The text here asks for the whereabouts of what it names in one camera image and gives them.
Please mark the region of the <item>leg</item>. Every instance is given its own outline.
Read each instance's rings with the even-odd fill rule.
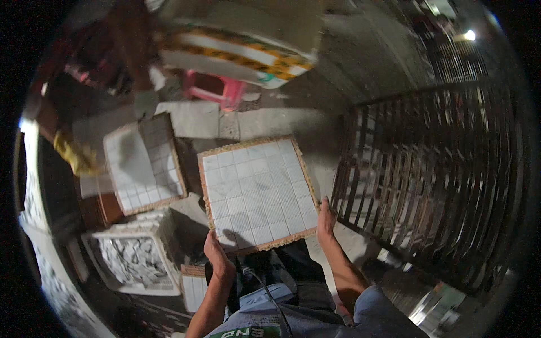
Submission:
[[[282,261],[287,272],[297,282],[315,281],[326,283],[323,268],[310,258],[304,239],[273,250]]]

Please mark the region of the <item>white mosaic tile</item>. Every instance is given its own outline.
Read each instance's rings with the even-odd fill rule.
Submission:
[[[266,205],[265,213],[269,224],[286,220],[283,215],[282,206],[279,204],[275,206]]]
[[[264,228],[257,228],[252,230],[256,245],[265,244],[273,241],[271,229],[267,226]]]
[[[224,186],[222,185],[215,185],[212,187],[207,187],[207,194],[208,194],[208,200],[211,203],[214,201],[221,201],[221,200],[226,199],[226,190]]]
[[[306,181],[297,181],[292,183],[293,186],[293,192],[295,193],[295,196],[297,199],[310,195],[310,191],[308,190],[308,185],[306,184]]]
[[[151,203],[156,203],[159,200],[161,200],[160,194],[158,193],[158,189],[156,188],[156,189],[152,189],[151,191],[149,191],[148,192],[148,198],[150,199]]]
[[[293,191],[293,187],[290,183],[285,185],[280,185],[276,188],[278,191],[278,196],[280,196],[281,202],[289,202],[289,201],[295,201],[295,192]]]
[[[302,217],[300,215],[286,220],[286,224],[291,234],[296,234],[306,230],[304,222],[302,221]]]
[[[161,173],[161,174],[158,174],[156,175],[156,184],[158,186],[165,186],[165,185],[168,185],[168,179],[167,179],[167,176],[165,173]]]
[[[230,182],[238,178],[236,167],[234,165],[220,168],[220,174],[222,176],[222,182]]]
[[[238,180],[227,182],[224,184],[226,190],[226,198],[233,198],[242,196],[242,190],[240,188],[240,183]]]
[[[307,214],[315,210],[314,200],[311,196],[304,196],[297,200],[301,214]]]
[[[203,168],[205,171],[218,169],[219,167],[220,165],[218,164],[218,157],[216,155],[203,157]]]
[[[250,157],[248,156],[248,150],[246,150],[246,148],[235,149],[232,151],[232,153],[235,163],[242,163],[250,160]]]
[[[239,179],[239,182],[240,182],[241,191],[243,195],[247,195],[247,194],[259,191],[255,183],[255,178],[253,177],[241,178]]]
[[[252,165],[252,171],[254,172],[254,175],[269,172],[269,166],[267,164],[266,158],[258,158],[257,160],[252,160],[250,164]]]
[[[220,169],[209,170],[205,173],[204,179],[207,182],[207,186],[218,185],[222,183],[222,173]]]
[[[227,252],[317,225],[316,209],[291,140],[226,151],[202,161],[214,224]]]
[[[231,229],[231,226],[229,226],[229,228],[218,228],[216,227],[216,235],[218,237],[223,237],[223,236],[227,236],[229,238],[232,238],[232,239],[235,239],[235,231],[233,231],[233,229]]]
[[[246,207],[244,205],[244,198],[242,196],[228,198],[227,209],[229,210],[230,215],[235,215],[238,213],[245,213]]]
[[[147,204],[150,204],[150,197],[148,197],[148,193],[140,193],[139,201],[141,202],[142,206],[146,206]]]
[[[263,207],[263,200],[261,199],[260,193],[251,193],[248,195],[243,195],[244,204],[247,211],[252,211]]]
[[[268,227],[267,215],[263,208],[249,211],[248,220],[252,229]]]
[[[220,165],[220,168],[235,164],[233,160],[233,154],[231,151],[226,151],[225,153],[219,153],[217,154],[217,157],[218,157],[218,164]]]
[[[283,162],[283,157],[280,154],[267,157],[267,164],[269,165],[270,171],[275,171],[276,169],[285,168],[286,165]]]
[[[238,250],[238,247],[236,245],[236,238],[233,234],[227,236],[220,236],[218,237],[218,241],[222,245],[223,251],[227,253]]]
[[[173,193],[169,190],[169,187],[158,187],[158,194],[162,200],[166,200],[173,196]]]
[[[282,159],[286,167],[300,167],[299,158],[296,153],[283,154]]]
[[[243,162],[235,165],[238,178],[253,176],[254,172],[250,162]]]
[[[235,234],[237,241],[237,247],[239,249],[245,249],[255,246],[254,235],[251,230],[240,231]]]
[[[233,226],[231,225],[231,218],[229,216],[214,220],[214,226],[216,227],[216,231],[220,232],[218,236],[225,236],[233,232]]]
[[[141,202],[139,201],[138,196],[131,196],[130,197],[130,204],[133,209],[139,208],[141,206]]]
[[[130,199],[128,197],[122,198],[122,205],[127,209],[132,209]]]
[[[262,144],[255,145],[253,147],[247,148],[248,156],[250,160],[257,160],[258,158],[265,158],[265,148]]]
[[[270,173],[264,173],[254,176],[255,185],[258,191],[263,191],[274,187],[272,176]]]
[[[302,221],[305,224],[306,229],[312,229],[318,226],[318,212],[314,210],[302,214]]]
[[[290,182],[289,175],[285,168],[276,169],[270,172],[275,186],[284,185]]]
[[[301,215],[297,201],[288,201],[282,204],[283,215],[286,220]]]
[[[276,142],[265,143],[263,148],[265,150],[266,157],[278,155],[280,153],[280,148]]]
[[[230,215],[229,217],[231,218],[233,230],[236,232],[250,229],[250,222],[248,221],[246,212]]]
[[[287,228],[287,224],[285,221],[273,223],[269,225],[269,228],[270,233],[272,234],[272,238],[275,241],[290,235],[289,229]]]
[[[227,206],[227,201],[216,201],[212,204],[212,217],[214,220],[217,218],[227,217],[229,216],[229,208]]]
[[[263,190],[261,192],[261,198],[263,199],[263,205],[265,206],[275,206],[280,204],[278,191],[275,188]]]
[[[291,140],[279,140],[278,147],[280,147],[281,153],[294,153],[295,148],[293,148],[293,144],[291,143]]]
[[[302,172],[301,167],[289,167],[287,168],[287,174],[291,182],[304,181],[304,173]]]

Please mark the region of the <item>human arm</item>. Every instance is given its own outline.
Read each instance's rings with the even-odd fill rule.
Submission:
[[[235,279],[235,265],[227,259],[216,231],[209,231],[203,252],[212,264],[213,274],[203,302],[190,321],[186,338],[204,337],[223,323],[227,297]]]
[[[331,266],[338,296],[349,313],[353,314],[357,298],[370,286],[370,283],[349,260],[336,240],[335,222],[336,216],[329,209],[329,200],[325,197],[321,202],[318,217],[318,242]]]

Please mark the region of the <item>white crate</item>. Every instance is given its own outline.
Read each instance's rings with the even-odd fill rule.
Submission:
[[[178,268],[180,265],[175,264],[175,261],[179,261],[178,254],[180,253],[179,242],[174,234],[176,228],[173,215],[169,209],[154,210],[139,214],[135,220],[129,223],[114,224],[104,231],[85,233],[82,235],[82,240],[100,277],[109,289],[127,294],[178,296],[182,294],[182,276]],[[143,283],[122,284],[104,262],[98,239],[138,239],[145,237],[154,241],[167,276],[158,283],[146,286]]]

